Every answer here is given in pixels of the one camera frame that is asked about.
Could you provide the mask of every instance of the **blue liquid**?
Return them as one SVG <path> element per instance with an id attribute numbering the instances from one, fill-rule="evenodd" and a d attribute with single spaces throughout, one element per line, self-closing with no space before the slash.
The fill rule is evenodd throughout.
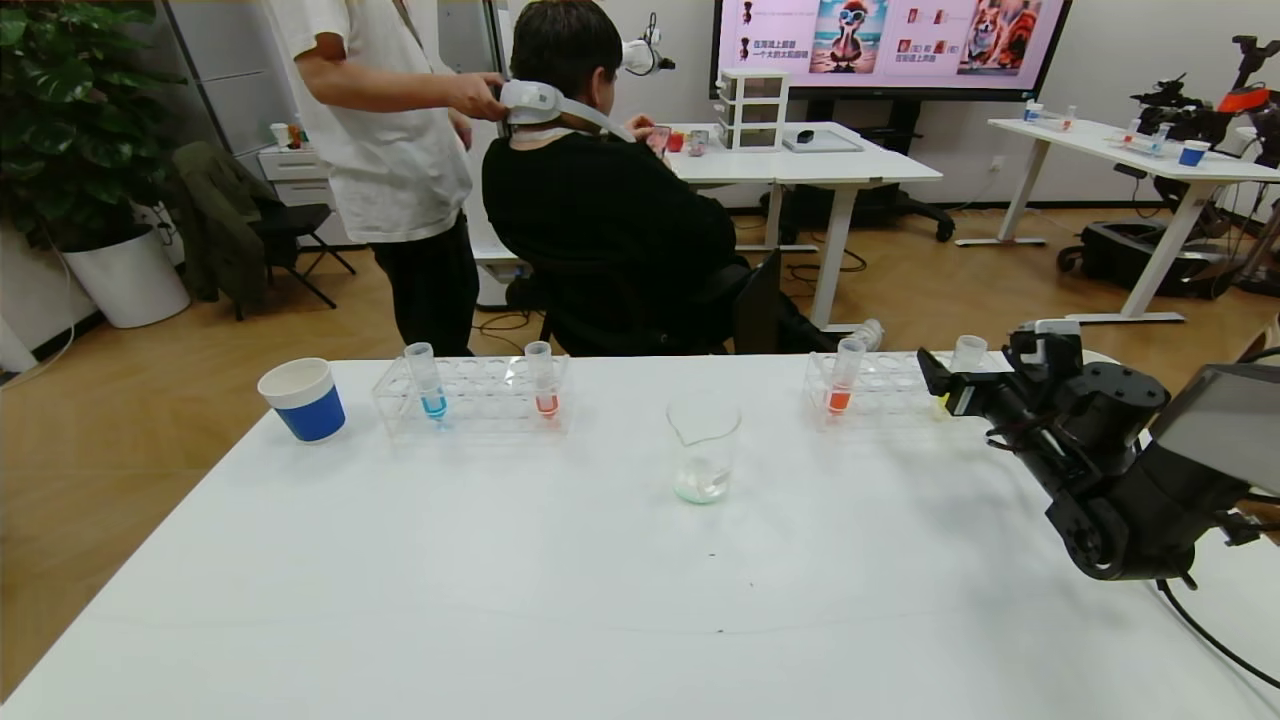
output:
<path id="1" fill-rule="evenodd" d="M 426 416 L 433 420 L 439 420 L 449 411 L 449 401 L 443 395 L 436 395 L 435 397 L 422 398 L 422 410 L 426 411 Z"/>

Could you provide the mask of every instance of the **blue cup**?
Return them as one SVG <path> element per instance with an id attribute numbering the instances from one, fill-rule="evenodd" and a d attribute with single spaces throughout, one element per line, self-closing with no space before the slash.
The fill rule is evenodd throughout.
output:
<path id="1" fill-rule="evenodd" d="M 1194 168 L 1199 165 L 1199 161 L 1204 159 L 1204 154 L 1208 152 L 1208 143 L 1201 142 L 1199 140 L 1188 140 L 1183 143 L 1183 155 L 1178 158 L 1179 165 L 1187 165 L 1188 168 Z"/>
<path id="2" fill-rule="evenodd" d="M 326 360 L 305 357 L 285 363 L 262 375 L 257 392 L 301 442 L 329 439 L 347 424 Z"/>

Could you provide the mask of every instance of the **white neck brace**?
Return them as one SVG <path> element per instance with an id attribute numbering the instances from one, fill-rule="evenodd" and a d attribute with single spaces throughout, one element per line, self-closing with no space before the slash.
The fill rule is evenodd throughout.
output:
<path id="1" fill-rule="evenodd" d="M 635 136 L 604 113 L 564 97 L 564 94 L 549 85 L 513 79 L 502 86 L 499 101 L 511 109 L 507 122 L 517 127 L 541 126 L 556 122 L 561 115 L 573 115 L 627 142 L 636 141 Z"/>

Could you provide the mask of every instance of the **orange liquid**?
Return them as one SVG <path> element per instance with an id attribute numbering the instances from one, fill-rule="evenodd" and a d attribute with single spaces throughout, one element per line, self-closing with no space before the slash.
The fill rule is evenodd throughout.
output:
<path id="1" fill-rule="evenodd" d="M 559 411 L 559 397 L 554 395 L 538 396 L 534 400 L 538 411 L 548 418 Z"/>
<path id="2" fill-rule="evenodd" d="M 827 397 L 827 410 L 829 410 L 832 415 L 842 415 L 845 410 L 849 410 L 849 401 L 852 396 L 854 393 L 847 389 L 832 389 L 831 395 Z"/>

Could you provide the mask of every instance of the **television screen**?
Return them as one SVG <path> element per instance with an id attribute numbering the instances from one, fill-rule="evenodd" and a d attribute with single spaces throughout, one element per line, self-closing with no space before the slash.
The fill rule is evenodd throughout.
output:
<path id="1" fill-rule="evenodd" d="M 1032 97 L 1069 5 L 1070 0 L 717 0 L 718 53 L 712 72 L 787 70 L 796 95 Z"/>

